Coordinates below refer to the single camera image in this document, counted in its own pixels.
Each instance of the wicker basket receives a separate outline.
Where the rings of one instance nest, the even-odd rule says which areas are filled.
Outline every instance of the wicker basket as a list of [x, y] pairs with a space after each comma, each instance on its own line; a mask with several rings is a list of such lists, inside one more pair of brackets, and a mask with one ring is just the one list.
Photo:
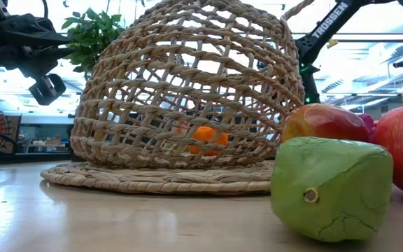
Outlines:
[[[256, 70], [257, 62], [266, 67]], [[76, 111], [72, 147], [117, 167], [263, 161], [304, 100], [298, 64], [284, 19], [237, 0], [164, 0], [102, 53]], [[193, 139], [200, 126], [217, 133]], [[221, 132], [227, 146], [215, 143]], [[218, 155], [204, 156], [209, 150]]]

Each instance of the woven placemat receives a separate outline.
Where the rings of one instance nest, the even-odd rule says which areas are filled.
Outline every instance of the woven placemat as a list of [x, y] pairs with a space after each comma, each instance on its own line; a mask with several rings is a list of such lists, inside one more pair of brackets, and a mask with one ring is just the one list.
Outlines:
[[267, 193], [274, 162], [210, 169], [107, 169], [89, 162], [61, 164], [41, 172], [50, 182], [121, 193]]

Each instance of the table surface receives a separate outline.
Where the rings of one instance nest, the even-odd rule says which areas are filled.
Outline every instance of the table surface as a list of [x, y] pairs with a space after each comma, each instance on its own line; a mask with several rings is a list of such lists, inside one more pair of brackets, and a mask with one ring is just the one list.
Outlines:
[[0, 251], [403, 252], [403, 192], [369, 241], [322, 244], [287, 229], [269, 196], [123, 195], [50, 184], [57, 163], [0, 166]]

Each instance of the orange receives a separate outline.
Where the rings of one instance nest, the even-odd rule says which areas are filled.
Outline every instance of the orange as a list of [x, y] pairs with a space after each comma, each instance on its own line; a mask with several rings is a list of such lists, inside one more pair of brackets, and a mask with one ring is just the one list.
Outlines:
[[[214, 134], [216, 132], [217, 132], [217, 130], [215, 130], [211, 127], [200, 126], [192, 138], [196, 139], [198, 141], [209, 142], [209, 140], [211, 140], [214, 137]], [[215, 143], [223, 145], [223, 146], [227, 146], [228, 145], [228, 134], [221, 133], [220, 136], [217, 138], [217, 140], [215, 140]], [[196, 146], [188, 146], [188, 149], [192, 154], [198, 154], [200, 152], [199, 148]], [[213, 156], [213, 155], [218, 155], [218, 154], [219, 154], [218, 150], [208, 150], [205, 152], [204, 155]]]

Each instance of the black robotic arm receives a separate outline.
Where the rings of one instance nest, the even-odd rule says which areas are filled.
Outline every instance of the black robotic arm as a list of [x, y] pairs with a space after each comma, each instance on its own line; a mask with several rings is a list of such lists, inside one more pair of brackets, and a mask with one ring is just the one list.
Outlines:
[[58, 75], [47, 73], [58, 65], [58, 59], [73, 52], [58, 48], [71, 40], [55, 32], [48, 18], [9, 15], [6, 7], [7, 1], [0, 0], [0, 67], [19, 68], [24, 77], [32, 77], [36, 81], [29, 88], [32, 95], [38, 104], [49, 105], [66, 87]]
[[306, 92], [305, 104], [319, 103], [320, 95], [316, 89], [313, 74], [320, 69], [313, 66], [321, 48], [341, 27], [363, 6], [385, 4], [395, 0], [336, 0], [335, 7], [306, 36], [296, 40], [299, 51], [300, 74]]

